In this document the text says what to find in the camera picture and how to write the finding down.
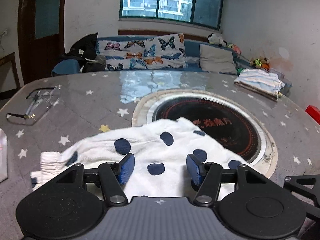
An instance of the stuffed toy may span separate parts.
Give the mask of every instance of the stuffed toy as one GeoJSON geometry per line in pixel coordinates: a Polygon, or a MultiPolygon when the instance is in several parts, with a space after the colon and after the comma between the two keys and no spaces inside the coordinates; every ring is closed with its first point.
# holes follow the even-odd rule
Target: stuffed toy
{"type": "Polygon", "coordinates": [[[259,58],[256,58],[254,59],[253,57],[250,59],[250,66],[251,67],[255,67],[257,69],[266,69],[266,70],[269,70],[270,66],[269,66],[269,63],[270,63],[270,59],[266,58],[266,57],[259,57],[259,58]]]}
{"type": "Polygon", "coordinates": [[[240,55],[242,53],[241,49],[237,45],[234,45],[234,44],[232,44],[230,42],[226,42],[222,37],[218,37],[214,33],[211,33],[208,36],[208,41],[209,41],[209,44],[213,44],[213,45],[217,45],[219,47],[226,47],[226,48],[232,49],[234,52],[236,52],[237,57],[240,57],[240,55]]]}
{"type": "Polygon", "coordinates": [[[209,41],[209,44],[217,45],[219,47],[226,47],[227,46],[227,42],[224,41],[222,37],[218,37],[214,33],[211,33],[208,36],[208,41],[209,41]]]}

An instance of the black cooking surface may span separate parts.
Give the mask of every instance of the black cooking surface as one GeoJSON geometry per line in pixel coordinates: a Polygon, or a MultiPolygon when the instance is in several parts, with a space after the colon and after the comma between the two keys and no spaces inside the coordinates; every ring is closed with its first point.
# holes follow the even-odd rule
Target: black cooking surface
{"type": "Polygon", "coordinates": [[[162,104],[153,119],[192,121],[226,149],[253,161],[258,155],[258,135],[251,123],[235,110],[201,98],[177,98],[162,104]]]}

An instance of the butterfly print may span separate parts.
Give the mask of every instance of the butterfly print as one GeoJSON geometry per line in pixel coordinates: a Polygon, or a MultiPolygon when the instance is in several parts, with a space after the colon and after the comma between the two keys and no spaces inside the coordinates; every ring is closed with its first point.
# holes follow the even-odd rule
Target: butterfly print
{"type": "Polygon", "coordinates": [[[108,42],[104,50],[110,50],[110,49],[121,51],[119,43],[108,42]]]}
{"type": "Polygon", "coordinates": [[[161,59],[161,57],[155,57],[154,59],[145,59],[144,60],[145,63],[147,63],[148,65],[152,65],[153,63],[159,62],[161,64],[163,64],[163,60],[161,59]]]}
{"type": "Polygon", "coordinates": [[[159,42],[161,43],[161,50],[165,50],[167,47],[171,47],[172,49],[175,49],[175,45],[174,45],[174,36],[172,36],[168,42],[166,42],[165,40],[159,38],[158,39],[159,42]]]}
{"type": "Polygon", "coordinates": [[[127,45],[124,46],[125,49],[130,48],[131,46],[139,45],[140,47],[145,47],[144,41],[128,41],[127,45]]]}
{"type": "Polygon", "coordinates": [[[145,63],[139,59],[139,58],[132,58],[130,60],[130,69],[134,69],[136,65],[142,65],[143,67],[147,68],[147,66],[145,65],[145,63]]]}
{"type": "Polygon", "coordinates": [[[185,49],[180,48],[179,50],[181,51],[182,55],[185,57],[185,56],[186,56],[186,51],[185,51],[185,49]]]}
{"type": "Polygon", "coordinates": [[[141,52],[139,52],[139,53],[130,53],[130,52],[128,52],[127,53],[127,58],[134,58],[134,57],[136,57],[136,58],[139,58],[139,59],[142,59],[142,53],[141,52]]]}
{"type": "Polygon", "coordinates": [[[144,49],[143,56],[144,57],[155,57],[156,56],[156,45],[153,44],[149,50],[144,49]]]}
{"type": "Polygon", "coordinates": [[[180,38],[180,42],[183,43],[184,42],[184,36],[183,33],[182,34],[178,34],[179,38],[180,38]]]}
{"type": "Polygon", "coordinates": [[[122,63],[119,63],[118,66],[112,66],[111,64],[107,64],[106,65],[106,70],[109,70],[109,71],[116,71],[116,70],[123,70],[123,65],[122,63]]]}
{"type": "Polygon", "coordinates": [[[120,57],[120,56],[105,56],[106,59],[124,59],[123,57],[120,57]]]}
{"type": "Polygon", "coordinates": [[[181,56],[181,53],[176,53],[174,55],[163,55],[161,56],[161,58],[165,58],[165,59],[179,59],[179,57],[181,56]]]}

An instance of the blue sofa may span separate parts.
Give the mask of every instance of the blue sofa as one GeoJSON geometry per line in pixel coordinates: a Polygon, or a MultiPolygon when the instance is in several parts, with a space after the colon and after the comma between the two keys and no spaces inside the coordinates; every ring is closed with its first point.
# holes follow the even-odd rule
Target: blue sofa
{"type": "MultiPolygon", "coordinates": [[[[151,36],[135,36],[135,35],[129,35],[129,36],[114,36],[114,37],[100,37],[98,38],[98,41],[100,40],[110,40],[110,41],[132,41],[132,40],[144,40],[146,38],[151,38],[151,36]]],[[[203,72],[203,70],[199,66],[199,59],[200,59],[200,44],[207,44],[206,42],[201,41],[192,41],[192,40],[185,40],[185,50],[186,50],[186,57],[190,61],[188,61],[186,68],[163,68],[161,70],[173,70],[173,71],[193,71],[193,72],[203,72]]],[[[229,48],[225,47],[219,47],[216,45],[211,45],[220,49],[229,50],[232,52],[233,55],[233,61],[236,63],[236,65],[240,68],[250,68],[249,62],[237,58],[237,54],[229,48]]],[[[51,72],[52,76],[59,76],[59,75],[69,75],[69,74],[77,74],[80,72],[80,65],[77,60],[75,59],[66,59],[62,62],[58,63],[54,69],[51,72]]]]}

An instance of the yellow star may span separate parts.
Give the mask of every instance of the yellow star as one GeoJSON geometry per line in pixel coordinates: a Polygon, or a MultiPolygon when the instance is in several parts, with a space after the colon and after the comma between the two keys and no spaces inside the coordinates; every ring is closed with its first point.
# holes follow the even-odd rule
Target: yellow star
{"type": "Polygon", "coordinates": [[[100,126],[100,129],[99,129],[100,131],[102,131],[102,132],[107,132],[107,131],[110,131],[111,129],[108,127],[108,125],[101,125],[100,126]]]}

